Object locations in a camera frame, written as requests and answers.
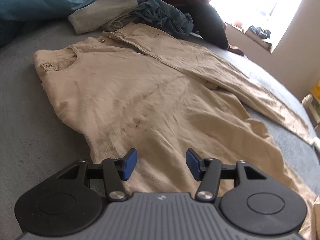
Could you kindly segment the beige trousers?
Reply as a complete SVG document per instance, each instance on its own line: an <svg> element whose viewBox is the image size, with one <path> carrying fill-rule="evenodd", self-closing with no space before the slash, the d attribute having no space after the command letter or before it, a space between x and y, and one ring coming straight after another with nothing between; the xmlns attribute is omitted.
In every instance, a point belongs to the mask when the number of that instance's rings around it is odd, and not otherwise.
<svg viewBox="0 0 320 240"><path fill-rule="evenodd" d="M319 239L319 196L285 163L246 106L310 142L306 122L270 90L207 48L144 24L38 50L34 64L61 121L82 133L95 163L138 152L130 192L190 192L185 153L245 160L298 193L308 213L300 234Z"/></svg>

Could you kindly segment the grey bed blanket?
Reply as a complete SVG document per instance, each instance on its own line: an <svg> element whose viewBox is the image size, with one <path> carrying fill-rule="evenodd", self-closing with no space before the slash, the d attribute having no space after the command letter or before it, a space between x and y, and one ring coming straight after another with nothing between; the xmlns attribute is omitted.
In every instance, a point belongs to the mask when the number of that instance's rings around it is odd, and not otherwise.
<svg viewBox="0 0 320 240"><path fill-rule="evenodd" d="M99 37L101 31L76 35L68 20L34 24L1 48L1 239L16 239L21 229L14 214L16 200L26 191L78 159L89 159L82 135L56 116L36 73L33 54L39 49L57 50ZM190 36L228 60L245 75L273 92L299 114L311 128L300 104L282 84L245 57ZM319 157L309 144L245 106L250 116L261 120L280 147L283 158L319 195Z"/></svg>

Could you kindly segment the white woven ball lamp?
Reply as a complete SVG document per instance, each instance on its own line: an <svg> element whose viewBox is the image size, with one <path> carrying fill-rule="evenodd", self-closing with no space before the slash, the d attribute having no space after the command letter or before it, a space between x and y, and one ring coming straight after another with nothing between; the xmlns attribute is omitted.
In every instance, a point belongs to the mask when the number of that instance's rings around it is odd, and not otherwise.
<svg viewBox="0 0 320 240"><path fill-rule="evenodd" d="M302 100L302 106L305 108L305 110L307 111L313 111L314 107L313 107L313 95L312 94L308 94L306 95L303 100Z"/></svg>

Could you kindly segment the yellow box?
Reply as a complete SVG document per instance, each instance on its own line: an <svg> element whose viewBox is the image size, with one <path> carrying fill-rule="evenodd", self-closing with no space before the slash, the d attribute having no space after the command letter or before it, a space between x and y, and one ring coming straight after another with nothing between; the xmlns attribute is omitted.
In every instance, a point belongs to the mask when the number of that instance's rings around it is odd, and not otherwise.
<svg viewBox="0 0 320 240"><path fill-rule="evenodd" d="M320 98L320 80L315 83L310 92L314 97Z"/></svg>

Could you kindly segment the shoes on white box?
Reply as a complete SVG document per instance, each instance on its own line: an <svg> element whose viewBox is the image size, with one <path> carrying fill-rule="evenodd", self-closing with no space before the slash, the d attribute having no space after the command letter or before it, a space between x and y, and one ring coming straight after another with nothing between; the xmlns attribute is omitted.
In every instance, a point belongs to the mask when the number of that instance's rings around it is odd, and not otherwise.
<svg viewBox="0 0 320 240"><path fill-rule="evenodd" d="M264 30L260 27L250 26L245 35L259 44L265 50L270 51L272 48L272 42L270 40L271 33L269 30Z"/></svg>

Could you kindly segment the blue denim jeans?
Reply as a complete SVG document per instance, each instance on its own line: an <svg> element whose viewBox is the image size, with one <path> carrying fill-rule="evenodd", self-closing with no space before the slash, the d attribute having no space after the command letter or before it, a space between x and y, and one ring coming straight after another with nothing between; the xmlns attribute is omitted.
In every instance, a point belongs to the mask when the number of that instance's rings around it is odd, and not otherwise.
<svg viewBox="0 0 320 240"><path fill-rule="evenodd" d="M194 24L191 16L162 0L148 0L140 3L135 13L146 24L175 38L186 39L193 31Z"/></svg>

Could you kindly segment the seated person in maroon jacket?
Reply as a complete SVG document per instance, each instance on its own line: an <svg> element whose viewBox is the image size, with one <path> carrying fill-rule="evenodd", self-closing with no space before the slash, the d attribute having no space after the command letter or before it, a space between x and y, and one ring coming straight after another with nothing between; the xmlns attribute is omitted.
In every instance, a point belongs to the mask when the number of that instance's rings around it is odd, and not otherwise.
<svg viewBox="0 0 320 240"><path fill-rule="evenodd" d="M191 15L194 23L194 32L207 42L223 49L243 56L238 47L231 46L226 36L227 25L210 5L210 0L162 0L183 13Z"/></svg>

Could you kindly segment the grey sweatpants with drawstring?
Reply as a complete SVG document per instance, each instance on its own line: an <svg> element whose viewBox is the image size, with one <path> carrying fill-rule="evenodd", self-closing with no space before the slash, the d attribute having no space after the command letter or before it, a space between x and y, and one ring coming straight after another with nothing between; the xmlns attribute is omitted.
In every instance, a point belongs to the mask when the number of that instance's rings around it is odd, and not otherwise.
<svg viewBox="0 0 320 240"><path fill-rule="evenodd" d="M77 35L97 30L110 20L133 11L136 0L96 0L68 16Z"/></svg>

